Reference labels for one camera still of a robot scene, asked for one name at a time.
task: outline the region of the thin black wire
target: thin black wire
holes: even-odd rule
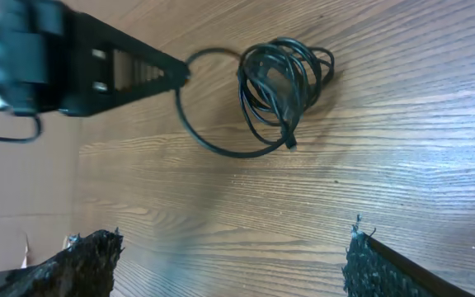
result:
[[[34,127],[35,127],[35,133],[32,137],[25,138],[25,139],[0,137],[0,142],[10,143],[10,144],[28,144],[38,139],[43,133],[43,125],[41,123],[41,118],[37,115],[33,115],[31,118],[34,120]]]
[[[331,62],[317,58],[313,53],[316,51],[327,54]],[[176,108],[181,123],[199,144],[214,153],[232,158],[256,158],[276,150],[282,144],[287,144],[288,147],[295,145],[294,130],[300,117],[317,102],[322,89],[334,76],[335,59],[329,50],[319,47],[308,48],[291,38],[278,38],[268,44],[254,45],[241,55],[224,48],[203,49],[188,58],[186,64],[190,66],[199,57],[207,54],[228,54],[239,59],[237,79],[239,81],[239,101],[243,115],[254,136],[266,144],[267,147],[254,152],[234,152],[220,148],[202,138],[186,119],[179,89],[176,89]],[[313,85],[308,81],[308,74],[303,62],[310,66],[313,76],[316,78]],[[325,76],[322,76],[322,65],[328,68]],[[267,77],[267,73],[271,68],[281,73],[291,86],[289,101],[285,103],[288,106],[280,105],[277,96],[278,90]],[[252,85],[259,97],[253,95],[248,83]],[[271,141],[259,135],[251,121],[249,111],[261,123],[280,127],[281,137],[276,141]],[[259,111],[274,114],[277,121],[265,119]]]

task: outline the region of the wooden floor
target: wooden floor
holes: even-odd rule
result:
[[[171,93],[83,121],[73,231],[119,227],[114,296],[345,295],[350,225],[475,294],[475,0],[72,0],[185,59],[290,36],[330,49],[335,82],[298,151],[201,148]],[[260,148],[237,63],[202,59],[185,88],[202,135]]]

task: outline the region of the wooden table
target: wooden table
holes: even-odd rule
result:
[[[83,121],[73,230],[119,226],[118,296],[345,295],[350,225],[475,294],[475,1],[101,0],[68,3],[185,59],[277,36],[323,46],[336,79],[286,148],[201,148],[171,93]],[[192,67],[195,128],[257,149],[237,63]]]

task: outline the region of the metal screw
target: metal screw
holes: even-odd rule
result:
[[[107,85],[103,82],[94,82],[92,88],[99,92],[107,92]]]
[[[93,49],[92,55],[99,59],[106,59],[106,52],[104,52],[103,50]]]

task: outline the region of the black cable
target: black cable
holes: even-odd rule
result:
[[[313,53],[314,51],[327,54],[331,62],[317,58]],[[300,117],[309,107],[317,102],[322,89],[333,78],[335,67],[333,54],[329,50],[319,47],[308,48],[291,38],[278,38],[268,44],[254,45],[241,55],[223,48],[203,49],[188,58],[186,64],[190,66],[199,57],[207,54],[229,54],[239,58],[237,79],[239,81],[239,100],[243,115],[254,136],[262,143],[267,144],[267,147],[254,152],[240,153],[209,143],[195,132],[186,119],[181,104],[181,91],[177,89],[176,108],[179,119],[194,139],[212,152],[232,158],[260,157],[276,150],[282,144],[286,144],[289,149],[294,149],[296,146],[294,130],[298,125]],[[308,81],[308,74],[304,63],[310,66],[311,72],[316,79],[313,85]],[[321,65],[328,67],[325,76],[322,76]],[[290,90],[285,90],[287,94],[283,94],[283,86],[277,84],[274,79],[269,78],[268,74],[271,69],[281,74],[287,84],[290,85]],[[254,88],[259,97],[252,94],[248,83]],[[280,127],[281,137],[276,141],[270,141],[260,136],[254,128],[247,110],[261,123]],[[277,121],[265,119],[258,111],[273,113]]]
[[[0,137],[0,142],[11,143],[11,144],[28,144],[28,143],[31,143],[34,140],[38,139],[40,137],[40,135],[43,133],[43,126],[41,124],[41,118],[37,115],[33,115],[31,118],[34,120],[34,124],[35,124],[35,134],[32,137],[25,138],[25,139],[14,139],[14,138]]]

